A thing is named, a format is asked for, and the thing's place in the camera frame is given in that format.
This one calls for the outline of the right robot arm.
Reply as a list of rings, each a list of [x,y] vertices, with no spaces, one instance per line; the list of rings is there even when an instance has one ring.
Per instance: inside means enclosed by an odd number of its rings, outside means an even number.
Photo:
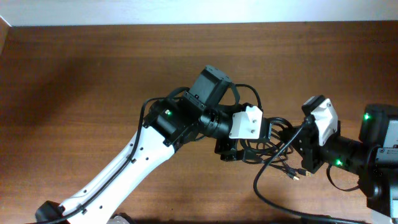
[[[359,177],[357,188],[366,196],[371,210],[397,221],[397,107],[368,104],[364,110],[359,139],[341,135],[341,124],[326,140],[312,124],[292,143],[302,157],[302,167],[311,173],[324,164]]]

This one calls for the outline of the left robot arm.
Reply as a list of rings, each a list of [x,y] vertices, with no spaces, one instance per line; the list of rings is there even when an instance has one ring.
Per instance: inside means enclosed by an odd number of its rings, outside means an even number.
[[[239,104],[237,85],[207,65],[191,88],[180,87],[141,109],[129,144],[86,186],[62,203],[46,201],[37,223],[107,223],[131,192],[158,166],[197,136],[216,139],[215,152],[227,161],[251,157],[240,140],[265,142],[271,125],[261,105]]]

